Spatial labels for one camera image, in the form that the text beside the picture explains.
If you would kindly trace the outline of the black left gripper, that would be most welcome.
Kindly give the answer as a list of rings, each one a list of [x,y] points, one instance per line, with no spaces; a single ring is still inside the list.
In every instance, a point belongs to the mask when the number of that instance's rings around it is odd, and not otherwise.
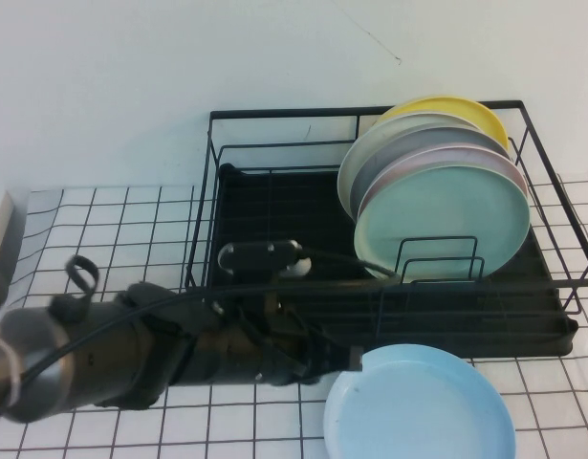
[[[293,311],[264,314],[217,302],[212,309],[218,326],[197,338],[197,369],[206,383],[313,385],[322,374],[362,369],[362,347],[319,346],[317,330]]]

